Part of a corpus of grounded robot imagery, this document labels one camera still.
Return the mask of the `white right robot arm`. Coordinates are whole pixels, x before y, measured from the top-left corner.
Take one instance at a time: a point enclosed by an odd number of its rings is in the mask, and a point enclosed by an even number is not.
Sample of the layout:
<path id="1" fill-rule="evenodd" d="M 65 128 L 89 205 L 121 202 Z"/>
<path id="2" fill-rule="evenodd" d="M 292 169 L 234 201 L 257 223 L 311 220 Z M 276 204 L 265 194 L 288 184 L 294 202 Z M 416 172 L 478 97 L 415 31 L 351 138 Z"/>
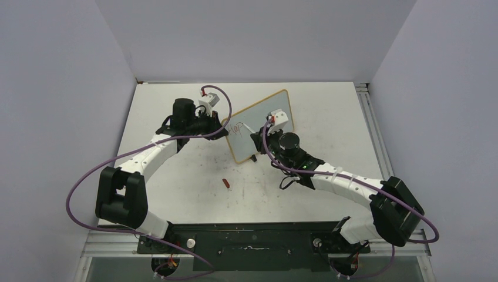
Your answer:
<path id="1" fill-rule="evenodd" d="M 261 154 L 272 156 L 273 167 L 293 182 L 336 194 L 371 212 L 364 217 L 342 219 L 332 235 L 337 250 L 348 251 L 356 243 L 372 239 L 383 239 L 398 247 L 410 241 L 425 212 L 401 179 L 371 179 L 343 171 L 303 150 L 295 133 L 269 129 L 261 127 L 250 137 Z"/>

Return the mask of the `red marker cap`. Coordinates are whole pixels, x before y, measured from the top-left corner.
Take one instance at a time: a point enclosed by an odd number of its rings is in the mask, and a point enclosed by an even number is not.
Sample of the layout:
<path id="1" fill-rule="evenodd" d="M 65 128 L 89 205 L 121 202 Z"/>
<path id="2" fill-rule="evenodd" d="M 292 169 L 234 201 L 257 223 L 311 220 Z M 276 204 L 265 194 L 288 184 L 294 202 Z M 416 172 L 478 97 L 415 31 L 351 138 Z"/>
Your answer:
<path id="1" fill-rule="evenodd" d="M 230 184 L 229 184 L 228 180 L 227 180 L 227 179 L 222 179 L 222 181 L 223 181 L 223 183 L 224 183 L 225 187 L 226 187 L 227 189 L 229 189 L 229 188 L 230 188 Z"/>

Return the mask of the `white red whiteboard marker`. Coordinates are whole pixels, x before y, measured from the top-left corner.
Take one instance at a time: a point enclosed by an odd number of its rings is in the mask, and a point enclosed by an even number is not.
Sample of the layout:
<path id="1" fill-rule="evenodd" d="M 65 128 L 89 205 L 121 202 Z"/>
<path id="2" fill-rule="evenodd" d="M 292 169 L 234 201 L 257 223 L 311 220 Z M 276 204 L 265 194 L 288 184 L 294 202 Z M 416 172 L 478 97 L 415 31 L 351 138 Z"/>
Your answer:
<path id="1" fill-rule="evenodd" d="M 243 123 L 243 126 L 251 133 L 251 134 L 255 134 L 256 132 L 251 128 L 249 127 L 249 125 L 247 125 L 246 123 Z"/>

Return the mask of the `yellow framed whiteboard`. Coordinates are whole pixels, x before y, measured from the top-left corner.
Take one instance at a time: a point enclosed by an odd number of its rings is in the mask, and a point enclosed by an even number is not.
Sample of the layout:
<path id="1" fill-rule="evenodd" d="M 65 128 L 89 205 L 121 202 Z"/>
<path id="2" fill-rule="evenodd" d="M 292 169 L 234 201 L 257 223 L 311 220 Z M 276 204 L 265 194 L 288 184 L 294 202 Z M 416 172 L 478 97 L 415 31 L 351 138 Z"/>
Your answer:
<path id="1" fill-rule="evenodd" d="M 231 116 L 226 126 L 228 130 L 226 140 L 236 164 L 241 164 L 249 160 L 252 155 L 257 154 L 254 143 L 250 138 L 251 133 L 243 126 L 243 123 L 249 125 L 257 133 L 264 125 L 269 113 L 277 109 L 282 109 L 289 118 L 289 122 L 283 128 L 283 131 L 293 132 L 295 126 L 290 97 L 286 89 L 267 96 Z"/>

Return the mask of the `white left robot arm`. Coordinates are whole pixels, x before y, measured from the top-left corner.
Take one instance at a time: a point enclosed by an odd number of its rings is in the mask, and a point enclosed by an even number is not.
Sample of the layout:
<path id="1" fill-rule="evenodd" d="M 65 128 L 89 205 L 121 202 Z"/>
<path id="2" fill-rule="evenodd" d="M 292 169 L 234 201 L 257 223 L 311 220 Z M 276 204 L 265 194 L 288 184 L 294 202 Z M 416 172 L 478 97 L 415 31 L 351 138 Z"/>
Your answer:
<path id="1" fill-rule="evenodd" d="M 118 167 L 101 171 L 96 216 L 148 234 L 153 237 L 154 248 L 161 253 L 170 252 L 175 237 L 167 231 L 170 223 L 149 211 L 146 183 L 168 158 L 181 151 L 190 136 L 217 140 L 228 135 L 213 109 L 218 101 L 214 93 L 202 96 L 198 104 L 187 98 L 176 99 L 172 114 L 156 130 L 150 147 Z"/>

